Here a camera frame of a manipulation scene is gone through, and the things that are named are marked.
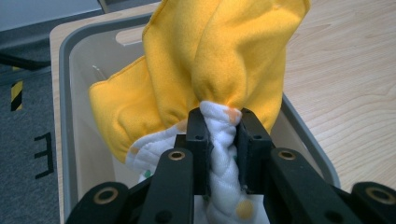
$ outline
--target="yellow black warning tape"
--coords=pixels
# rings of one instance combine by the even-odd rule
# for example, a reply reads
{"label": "yellow black warning tape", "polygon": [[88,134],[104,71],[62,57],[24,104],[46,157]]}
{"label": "yellow black warning tape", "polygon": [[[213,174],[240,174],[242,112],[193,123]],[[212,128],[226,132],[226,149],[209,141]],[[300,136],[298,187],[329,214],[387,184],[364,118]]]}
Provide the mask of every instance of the yellow black warning tape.
{"label": "yellow black warning tape", "polygon": [[11,86],[11,111],[22,109],[22,88],[23,81],[18,81]]}

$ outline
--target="bolt hole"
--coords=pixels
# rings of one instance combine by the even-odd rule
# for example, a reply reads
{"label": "bolt hole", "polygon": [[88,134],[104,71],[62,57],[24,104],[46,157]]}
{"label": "bolt hole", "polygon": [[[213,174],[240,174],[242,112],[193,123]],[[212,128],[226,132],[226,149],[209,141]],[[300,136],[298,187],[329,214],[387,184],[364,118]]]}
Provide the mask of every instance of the bolt hole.
{"label": "bolt hole", "polygon": [[324,216],[332,223],[343,223],[344,221],[343,216],[334,211],[327,211]]}
{"label": "bolt hole", "polygon": [[157,223],[168,223],[171,219],[172,213],[167,210],[163,210],[155,215],[155,221]]}
{"label": "bolt hole", "polygon": [[119,192],[117,191],[117,189],[115,189],[113,187],[107,187],[107,188],[100,189],[93,196],[93,201],[97,204],[111,203],[117,198],[118,195],[119,195]]}
{"label": "bolt hole", "polygon": [[379,203],[396,204],[396,198],[383,189],[370,187],[366,189],[366,193]]}
{"label": "bolt hole", "polygon": [[284,160],[288,160],[288,161],[292,161],[292,160],[296,159],[296,156],[294,155],[294,153],[289,152],[289,151],[280,151],[277,155],[280,158],[282,158]]}
{"label": "bolt hole", "polygon": [[169,153],[168,157],[172,161],[180,161],[186,157],[186,154],[184,154],[184,152],[182,152],[182,151],[173,151],[173,152]]}

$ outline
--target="plastic container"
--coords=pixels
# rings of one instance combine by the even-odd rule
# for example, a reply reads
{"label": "plastic container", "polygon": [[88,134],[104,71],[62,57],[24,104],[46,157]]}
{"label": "plastic container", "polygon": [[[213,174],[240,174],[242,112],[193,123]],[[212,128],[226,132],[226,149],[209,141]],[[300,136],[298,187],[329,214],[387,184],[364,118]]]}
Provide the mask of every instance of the plastic container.
{"label": "plastic container", "polygon": [[[119,181],[131,187],[138,174],[128,170],[109,152],[92,117],[88,89],[144,54],[141,41],[120,44],[116,35],[139,28],[150,15],[85,26],[61,45],[60,102],[64,166],[64,216],[90,188]],[[330,184],[339,187],[336,172],[322,148],[284,96],[272,130],[278,147],[298,150]]]}

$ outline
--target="gray carpet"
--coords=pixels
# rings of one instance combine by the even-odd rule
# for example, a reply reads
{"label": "gray carpet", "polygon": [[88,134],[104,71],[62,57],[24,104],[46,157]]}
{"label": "gray carpet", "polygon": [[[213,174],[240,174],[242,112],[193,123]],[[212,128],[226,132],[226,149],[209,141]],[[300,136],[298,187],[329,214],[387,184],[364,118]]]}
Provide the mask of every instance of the gray carpet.
{"label": "gray carpet", "polygon": [[23,81],[21,103],[0,86],[0,223],[59,223],[50,73]]}

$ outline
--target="wooden surface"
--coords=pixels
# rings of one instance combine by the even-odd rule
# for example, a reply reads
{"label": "wooden surface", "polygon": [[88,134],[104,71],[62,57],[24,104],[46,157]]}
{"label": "wooden surface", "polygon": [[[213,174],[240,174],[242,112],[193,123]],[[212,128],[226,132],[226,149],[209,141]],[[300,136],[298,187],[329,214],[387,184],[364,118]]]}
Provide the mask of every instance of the wooden surface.
{"label": "wooden surface", "polygon": [[[59,47],[89,23],[148,13],[132,8],[55,28],[50,35],[61,219]],[[396,189],[396,2],[313,0],[288,45],[285,93],[317,138],[342,189],[374,181]]]}

